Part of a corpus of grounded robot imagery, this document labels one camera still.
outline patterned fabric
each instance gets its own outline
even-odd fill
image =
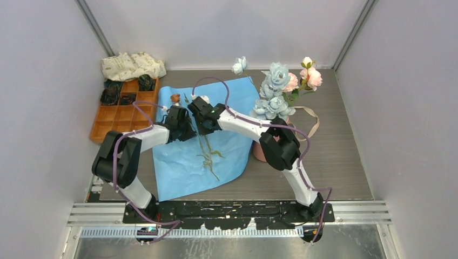
[[[145,52],[129,56],[126,52],[102,59],[102,73],[113,81],[130,81],[143,74],[160,78],[167,74],[164,62],[154,59]]]

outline blue cloth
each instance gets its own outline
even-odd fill
[[[259,99],[258,91],[251,84],[250,79],[240,78],[226,81],[226,83],[230,89],[228,106],[249,115],[254,101]],[[170,95],[179,93],[181,106],[187,107],[185,96],[188,101],[192,101],[191,90],[192,87],[162,87],[159,91],[158,102],[170,107],[172,105]],[[197,87],[195,94],[208,96],[210,103],[214,106],[217,103],[224,103],[226,88],[221,82],[218,82]],[[161,121],[165,114],[164,111],[158,109],[157,121]],[[196,130],[196,122],[191,112],[190,116]],[[204,151],[206,156],[210,157],[205,137],[213,152],[211,155],[212,170],[219,181],[210,171],[210,167],[204,166],[206,160]],[[253,140],[229,131],[215,131],[205,137],[199,135],[184,142],[174,141],[153,148],[159,201],[212,189],[234,180],[243,173]]]

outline beige ribbon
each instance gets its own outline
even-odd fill
[[[306,111],[308,114],[310,114],[310,116],[312,117],[315,117],[316,118],[316,124],[313,125],[312,129],[310,130],[310,132],[308,133],[308,137],[311,138],[313,136],[313,134],[315,134],[316,130],[318,129],[318,127],[320,126],[320,118],[318,118],[318,115],[310,108],[308,107],[305,107],[305,106],[293,106],[292,108],[296,108],[296,109],[304,109],[304,111]],[[296,135],[296,138],[298,138],[298,140],[300,142],[303,142],[303,141],[306,141],[307,139],[301,139],[299,136],[298,136],[298,133],[297,132],[294,132],[294,134]]]

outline pink rose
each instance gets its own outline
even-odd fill
[[[321,83],[323,83],[321,73],[313,67],[309,68],[307,85],[311,87],[313,91],[316,91],[316,88],[320,86]]]
[[[291,77],[291,79],[289,80],[289,83],[286,85],[285,89],[283,89],[283,92],[285,92],[285,93],[291,92],[294,89],[298,89],[299,88],[298,77],[293,73],[289,73],[289,76]]]

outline artificial flower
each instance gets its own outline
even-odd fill
[[[250,111],[250,116],[260,120],[266,119],[266,112],[268,107],[268,101],[256,100],[254,101],[254,108]]]
[[[269,120],[274,119],[279,113],[288,109],[288,103],[285,102],[283,96],[273,97],[268,101],[266,118]]]
[[[261,83],[261,88],[259,89],[259,95],[261,97],[271,98],[274,96],[280,96],[281,93],[282,90],[273,88],[267,79]]]
[[[299,72],[299,74],[301,75],[301,78],[303,80],[307,80],[308,79],[308,70],[307,69],[302,69],[301,72]]]
[[[307,66],[308,63],[313,62],[313,60],[310,57],[305,57],[302,60],[302,63]]]
[[[316,69],[308,69],[308,81],[307,85],[316,91],[316,88],[321,85],[323,79],[321,78],[321,73]]]
[[[242,74],[246,70],[247,66],[248,66],[248,64],[246,62],[246,58],[245,58],[245,56],[243,56],[242,58],[236,58],[235,59],[235,62],[232,65],[231,70],[235,74]]]
[[[274,89],[285,89],[290,80],[288,67],[286,65],[281,65],[280,63],[272,63],[270,70],[263,71],[263,73],[266,75],[266,79]]]
[[[291,77],[291,79],[289,80],[289,83],[286,85],[285,89],[283,89],[283,92],[285,92],[285,93],[291,92],[294,89],[298,89],[299,88],[298,77],[293,73],[289,73],[289,76]]]

